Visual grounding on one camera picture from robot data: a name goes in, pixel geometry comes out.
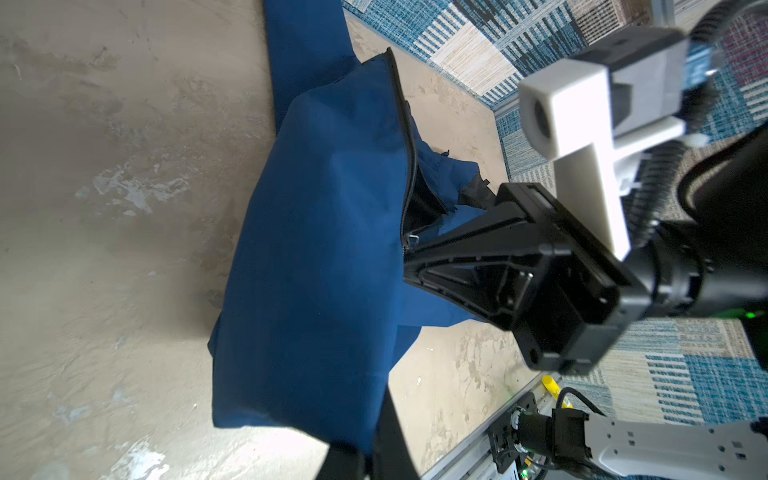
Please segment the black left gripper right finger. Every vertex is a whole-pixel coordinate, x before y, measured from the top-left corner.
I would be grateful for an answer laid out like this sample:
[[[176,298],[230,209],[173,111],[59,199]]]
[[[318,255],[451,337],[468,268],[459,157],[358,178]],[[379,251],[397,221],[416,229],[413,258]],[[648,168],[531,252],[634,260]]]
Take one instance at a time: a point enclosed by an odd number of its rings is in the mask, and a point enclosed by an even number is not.
[[[419,480],[390,393],[385,391],[371,456],[373,480]]]

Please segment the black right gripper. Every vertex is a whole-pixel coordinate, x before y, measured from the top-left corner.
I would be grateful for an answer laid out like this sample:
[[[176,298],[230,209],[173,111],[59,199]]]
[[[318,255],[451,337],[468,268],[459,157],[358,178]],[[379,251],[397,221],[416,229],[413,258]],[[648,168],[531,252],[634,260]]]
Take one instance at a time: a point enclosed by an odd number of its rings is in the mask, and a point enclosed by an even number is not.
[[[588,374],[650,293],[542,185],[504,183],[497,202],[404,236],[403,324],[478,320],[512,330],[533,370]]]

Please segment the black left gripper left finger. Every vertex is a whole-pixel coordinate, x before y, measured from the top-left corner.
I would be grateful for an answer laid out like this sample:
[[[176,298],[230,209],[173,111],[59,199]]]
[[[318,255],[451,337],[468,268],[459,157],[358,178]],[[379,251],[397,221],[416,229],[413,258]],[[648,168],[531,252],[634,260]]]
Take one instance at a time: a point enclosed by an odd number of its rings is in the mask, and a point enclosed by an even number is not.
[[[316,480],[363,480],[366,478],[366,457],[355,447],[333,443],[315,476]]]

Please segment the blue zip jacket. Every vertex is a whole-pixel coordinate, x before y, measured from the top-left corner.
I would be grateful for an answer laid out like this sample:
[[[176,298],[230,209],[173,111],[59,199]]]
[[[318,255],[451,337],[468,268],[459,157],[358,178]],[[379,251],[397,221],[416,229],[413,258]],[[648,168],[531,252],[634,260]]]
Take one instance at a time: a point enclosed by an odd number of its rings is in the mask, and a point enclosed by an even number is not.
[[[479,215],[476,163],[421,139],[390,52],[360,61],[338,1],[268,1],[276,139],[211,338],[219,428],[286,426],[364,454],[390,370],[468,319],[404,279],[404,250]]]

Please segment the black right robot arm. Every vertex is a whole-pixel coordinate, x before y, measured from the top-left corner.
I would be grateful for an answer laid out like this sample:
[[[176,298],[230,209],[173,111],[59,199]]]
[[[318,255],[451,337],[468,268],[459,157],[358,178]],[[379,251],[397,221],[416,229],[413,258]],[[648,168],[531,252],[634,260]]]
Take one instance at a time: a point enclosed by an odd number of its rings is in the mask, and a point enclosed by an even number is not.
[[[763,1],[721,1],[689,32],[628,26],[525,78],[522,130],[556,190],[462,176],[452,214],[425,167],[405,281],[513,334],[527,365],[589,373],[638,321],[739,321],[767,359],[767,129],[676,171],[717,99],[713,50]]]

